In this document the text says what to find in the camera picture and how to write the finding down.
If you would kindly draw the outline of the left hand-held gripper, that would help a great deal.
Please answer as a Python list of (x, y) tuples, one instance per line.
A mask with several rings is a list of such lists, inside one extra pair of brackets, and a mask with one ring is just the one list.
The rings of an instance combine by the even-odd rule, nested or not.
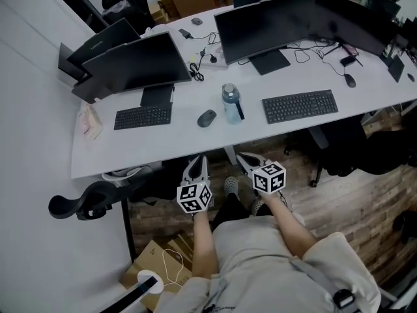
[(194, 214), (213, 206), (207, 157), (195, 157), (184, 170), (183, 176), (177, 188), (177, 203), (180, 208), (186, 214)]

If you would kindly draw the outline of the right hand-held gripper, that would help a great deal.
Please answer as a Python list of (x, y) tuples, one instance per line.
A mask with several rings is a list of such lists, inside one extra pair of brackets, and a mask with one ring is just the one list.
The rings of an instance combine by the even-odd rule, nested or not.
[(271, 195), (285, 188), (287, 173), (279, 162), (248, 152), (237, 154), (236, 160), (242, 172), (250, 176), (254, 190)]

